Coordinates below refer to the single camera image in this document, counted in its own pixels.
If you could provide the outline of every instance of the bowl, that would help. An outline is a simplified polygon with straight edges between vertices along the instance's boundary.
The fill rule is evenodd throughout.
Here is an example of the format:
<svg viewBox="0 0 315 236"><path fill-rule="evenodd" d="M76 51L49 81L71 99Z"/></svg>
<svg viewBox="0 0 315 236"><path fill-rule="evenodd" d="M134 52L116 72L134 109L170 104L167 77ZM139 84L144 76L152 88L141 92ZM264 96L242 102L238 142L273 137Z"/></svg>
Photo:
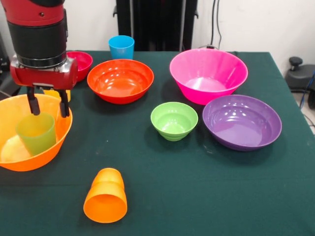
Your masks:
<svg viewBox="0 0 315 236"><path fill-rule="evenodd" d="M103 62L88 74L88 85L103 100L127 104L142 97L154 80L153 71L145 64L130 59Z"/></svg>
<svg viewBox="0 0 315 236"><path fill-rule="evenodd" d="M198 114L184 103L166 102L154 108L151 113L151 122L166 140L178 141L196 127Z"/></svg>
<svg viewBox="0 0 315 236"><path fill-rule="evenodd" d="M51 114L55 119L57 142L48 150L31 156L16 133L16 125L30 114L28 99L18 95L0 101L0 166L13 171L31 171L49 163L59 152L72 125L70 116L62 118L60 100L44 94L36 94L41 112Z"/></svg>
<svg viewBox="0 0 315 236"><path fill-rule="evenodd" d="M202 118L219 143L238 151L265 147L274 142L282 130L275 110L244 95L229 95L209 102Z"/></svg>
<svg viewBox="0 0 315 236"><path fill-rule="evenodd" d="M84 80L92 66L93 63L92 56L88 53L79 51L67 52L67 56L69 58L76 59L78 62L77 82Z"/></svg>
<svg viewBox="0 0 315 236"><path fill-rule="evenodd" d="M238 57L207 48L179 53L171 61L170 72L183 95L201 105L232 94L248 76Z"/></svg>

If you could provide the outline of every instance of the orange cup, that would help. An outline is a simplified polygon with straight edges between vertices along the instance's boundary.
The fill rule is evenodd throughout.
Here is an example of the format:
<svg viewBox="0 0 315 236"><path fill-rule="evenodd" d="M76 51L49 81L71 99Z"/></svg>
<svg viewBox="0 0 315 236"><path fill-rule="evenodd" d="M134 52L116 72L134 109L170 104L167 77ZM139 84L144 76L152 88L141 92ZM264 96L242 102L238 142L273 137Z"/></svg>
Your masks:
<svg viewBox="0 0 315 236"><path fill-rule="evenodd" d="M118 170L113 168L105 168L100 170L92 183L92 187L99 182L115 182L125 189L122 175Z"/></svg>
<svg viewBox="0 0 315 236"><path fill-rule="evenodd" d="M122 175L113 168L98 172L85 199L83 211L98 223L113 223L127 213L127 198Z"/></svg>

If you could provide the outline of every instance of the blue cup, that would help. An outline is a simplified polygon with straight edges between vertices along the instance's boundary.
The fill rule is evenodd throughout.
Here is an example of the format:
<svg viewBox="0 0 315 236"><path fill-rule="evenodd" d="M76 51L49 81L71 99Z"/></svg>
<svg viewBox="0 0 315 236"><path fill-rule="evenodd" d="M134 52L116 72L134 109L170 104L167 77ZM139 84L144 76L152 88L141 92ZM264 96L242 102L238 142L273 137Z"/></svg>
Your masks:
<svg viewBox="0 0 315 236"><path fill-rule="evenodd" d="M108 44L113 59L133 59L133 38L125 35L118 35L112 37L108 41Z"/></svg>

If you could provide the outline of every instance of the white wall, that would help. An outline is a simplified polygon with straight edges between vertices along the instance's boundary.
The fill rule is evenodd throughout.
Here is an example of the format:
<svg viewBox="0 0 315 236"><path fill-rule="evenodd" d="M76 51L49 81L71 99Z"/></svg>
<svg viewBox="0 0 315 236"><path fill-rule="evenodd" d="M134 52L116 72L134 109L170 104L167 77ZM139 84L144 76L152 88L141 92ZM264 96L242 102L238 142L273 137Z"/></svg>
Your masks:
<svg viewBox="0 0 315 236"><path fill-rule="evenodd" d="M212 4L198 0L193 47L211 41ZM315 63L314 0L220 0L219 23L222 50L271 52L283 74L290 56Z"/></svg>
<svg viewBox="0 0 315 236"><path fill-rule="evenodd" d="M118 34L115 0L66 0L68 49L108 50L108 39ZM198 0L192 46L210 42L212 0ZM315 63L314 0L220 0L221 49L271 52L282 73L288 58L296 55ZM13 54L3 10L0 32L8 53Z"/></svg>

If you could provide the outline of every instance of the pink bowl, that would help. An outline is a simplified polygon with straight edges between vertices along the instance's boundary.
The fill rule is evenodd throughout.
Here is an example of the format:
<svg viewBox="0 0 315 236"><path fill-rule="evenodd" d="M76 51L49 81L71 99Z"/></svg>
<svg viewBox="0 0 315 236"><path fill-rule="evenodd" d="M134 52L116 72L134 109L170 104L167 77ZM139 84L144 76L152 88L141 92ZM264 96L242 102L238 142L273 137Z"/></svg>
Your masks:
<svg viewBox="0 0 315 236"><path fill-rule="evenodd" d="M248 76L238 57L207 48L179 53L171 61L170 72L183 95L201 105L232 94Z"/></svg>
<svg viewBox="0 0 315 236"><path fill-rule="evenodd" d="M90 54L79 51L67 52L67 56L76 59L78 62L77 82L84 80L92 66L93 63L92 56Z"/></svg>

